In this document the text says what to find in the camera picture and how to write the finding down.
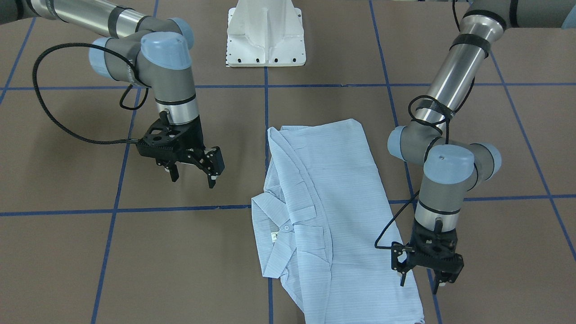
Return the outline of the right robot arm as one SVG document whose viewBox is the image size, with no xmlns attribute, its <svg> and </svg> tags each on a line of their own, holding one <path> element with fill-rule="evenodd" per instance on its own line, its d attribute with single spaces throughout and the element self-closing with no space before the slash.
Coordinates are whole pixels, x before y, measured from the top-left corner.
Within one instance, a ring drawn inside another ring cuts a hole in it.
<svg viewBox="0 0 576 324">
<path fill-rule="evenodd" d="M 37 99 L 49 119 L 69 135 L 91 144 L 135 145 L 140 156 L 153 158 L 172 182 L 179 178 L 177 164 L 194 165 L 207 175 L 210 188 L 225 169 L 221 149 L 206 148 L 196 98 L 190 49 L 194 45 L 191 27 L 180 18 L 161 20 L 133 8 L 107 0 L 3 0 L 1 24 L 26 18 L 84 27 L 100 35 L 93 43 L 66 43 L 39 55 L 32 70 Z M 159 118 L 141 138 L 95 141 L 66 128 L 50 113 L 38 86 L 37 72 L 50 53 L 83 47 L 89 63 L 103 77 L 127 82 L 127 95 L 134 86 L 152 92 Z"/>
</svg>

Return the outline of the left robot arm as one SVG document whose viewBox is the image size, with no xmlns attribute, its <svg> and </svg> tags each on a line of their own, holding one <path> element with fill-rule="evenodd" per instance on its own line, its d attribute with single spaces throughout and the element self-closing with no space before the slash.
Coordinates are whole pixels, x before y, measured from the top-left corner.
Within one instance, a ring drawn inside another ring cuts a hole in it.
<svg viewBox="0 0 576 324">
<path fill-rule="evenodd" d="M 502 166 L 496 147 L 457 141 L 452 121 L 463 108 L 492 46 L 510 29 L 575 27 L 573 0 L 472 0 L 455 18 L 458 35 L 427 91 L 409 103 L 410 122 L 395 128 L 389 153 L 423 168 L 410 240 L 393 242 L 391 268 L 402 279 L 414 267 L 433 272 L 432 292 L 454 283 L 463 270 L 457 223 L 467 192 L 493 178 Z"/>
</svg>

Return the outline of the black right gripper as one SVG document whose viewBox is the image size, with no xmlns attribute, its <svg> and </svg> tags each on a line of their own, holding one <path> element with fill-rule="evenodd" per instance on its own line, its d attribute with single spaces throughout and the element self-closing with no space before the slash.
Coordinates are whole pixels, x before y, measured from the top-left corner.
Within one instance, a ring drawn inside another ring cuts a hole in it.
<svg viewBox="0 0 576 324">
<path fill-rule="evenodd" d="M 157 166 L 163 167 L 173 183 L 180 175 L 177 162 L 193 162 L 207 175 L 208 187 L 213 189 L 216 180 L 225 169 L 224 158 L 219 146 L 206 149 L 204 145 L 200 117 L 188 123 L 176 125 L 169 123 L 168 114 L 161 113 L 136 142 L 140 156 L 154 158 Z"/>
</svg>

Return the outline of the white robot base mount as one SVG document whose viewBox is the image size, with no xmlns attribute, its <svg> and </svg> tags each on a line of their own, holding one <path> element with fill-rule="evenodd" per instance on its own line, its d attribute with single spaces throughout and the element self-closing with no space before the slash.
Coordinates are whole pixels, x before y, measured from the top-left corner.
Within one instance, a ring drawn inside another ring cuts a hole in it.
<svg viewBox="0 0 576 324">
<path fill-rule="evenodd" d="M 239 0 L 228 11 L 225 64 L 231 68 L 306 63 L 302 11 L 291 0 Z"/>
</svg>

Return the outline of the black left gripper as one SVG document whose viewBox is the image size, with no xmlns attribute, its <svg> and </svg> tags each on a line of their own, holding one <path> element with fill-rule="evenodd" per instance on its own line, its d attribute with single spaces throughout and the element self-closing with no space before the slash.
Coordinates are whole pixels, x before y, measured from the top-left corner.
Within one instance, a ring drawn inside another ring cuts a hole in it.
<svg viewBox="0 0 576 324">
<path fill-rule="evenodd" d="M 451 277 L 458 277 L 464 267 L 463 257 L 455 252 L 457 242 L 455 229 L 437 233 L 415 220 L 410 241 L 391 245 L 391 268 L 401 274 L 401 287 L 414 267 L 427 267 L 434 272 L 432 294 L 436 295 L 439 287 Z"/>
</svg>

